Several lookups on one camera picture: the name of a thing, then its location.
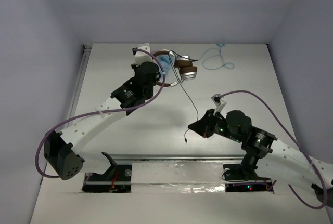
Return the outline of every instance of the white table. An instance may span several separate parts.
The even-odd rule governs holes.
[[[137,44],[94,44],[87,64],[75,114],[95,111],[123,82],[133,75],[131,49]],[[214,44],[152,44],[151,50],[173,49],[193,59]],[[202,61],[197,78],[184,83],[202,117],[214,108],[211,96],[231,90],[245,89],[262,97],[292,132],[289,116],[266,45],[226,45],[222,49],[233,70],[206,70]],[[207,65],[218,65],[216,59]],[[168,82],[175,81],[170,71]],[[294,146],[275,122],[269,111],[250,95],[225,98],[226,113],[242,110],[252,118],[254,126],[265,129]],[[267,192],[224,194],[81,193],[83,172],[103,172],[108,166],[101,151],[117,155],[220,156],[243,155],[240,145],[219,137],[210,139],[188,132],[187,125],[196,112],[178,86],[164,89],[153,103],[133,112],[100,133],[81,153],[86,159],[82,173],[69,181],[44,178],[31,223],[329,223],[327,213],[303,206],[285,185],[275,187],[275,195]],[[314,205],[310,195],[304,198]]]

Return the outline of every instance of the gray wall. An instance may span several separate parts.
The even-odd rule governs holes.
[[[296,0],[269,49],[298,141],[333,163],[333,0]]]
[[[83,43],[268,43],[293,0],[60,0]]]
[[[0,6],[0,222],[29,223],[41,179],[35,150],[65,117],[82,46],[46,0]]]

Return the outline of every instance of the light blue string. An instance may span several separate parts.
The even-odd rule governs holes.
[[[210,51],[210,50],[217,50],[217,51],[219,51],[219,54],[218,54],[218,55],[214,55],[214,56],[210,56],[210,57],[206,57],[206,58],[204,58],[204,60],[203,60],[203,62],[202,62],[202,66],[203,66],[205,69],[207,69],[207,70],[217,70],[217,69],[220,69],[220,68],[222,68],[222,67],[227,68],[227,69],[229,69],[229,70],[235,68],[235,65],[234,65],[233,63],[231,63],[231,62],[227,62],[227,63],[226,63],[226,62],[224,61],[224,58],[222,57],[221,49],[222,49],[222,47],[225,46],[225,44],[216,44],[216,45],[218,46],[218,48],[216,48],[216,47],[211,47],[211,48],[207,49],[207,50],[203,53],[203,55],[201,56],[201,58],[198,59],[198,61],[201,60],[201,59],[205,56],[205,54],[206,54],[208,51]],[[215,57],[220,57],[220,58],[221,58],[221,60],[222,60],[222,65],[221,65],[220,67],[217,67],[217,68],[209,68],[209,67],[206,67],[206,66],[204,65],[204,63],[205,63],[208,59],[215,58]]]

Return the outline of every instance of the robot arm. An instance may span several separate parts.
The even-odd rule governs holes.
[[[138,46],[150,52],[149,44]],[[135,75],[111,93],[111,96],[100,105],[101,114],[82,118],[72,126],[59,132],[52,132],[44,142],[44,157],[62,180],[75,176],[82,168],[84,159],[78,154],[93,138],[117,120],[129,116],[138,105],[153,97],[153,87],[161,78],[159,67],[152,58],[142,52],[133,51],[135,64],[132,65]],[[102,114],[110,109],[121,108]]]
[[[202,119],[188,126],[204,138],[218,134],[241,144],[246,151],[241,164],[224,165],[225,177],[230,181],[251,180],[255,177],[274,178],[301,188],[311,194],[315,192],[323,202],[322,185],[312,164],[316,165],[327,188],[327,205],[333,207],[333,165],[310,157],[312,164],[296,150],[269,132],[252,126],[251,118],[241,111],[228,112],[224,118],[220,111],[226,105],[220,95],[212,97],[216,109],[207,110]]]

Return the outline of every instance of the screw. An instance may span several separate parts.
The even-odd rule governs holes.
[[[125,176],[131,176],[132,171],[130,169],[125,170]]]

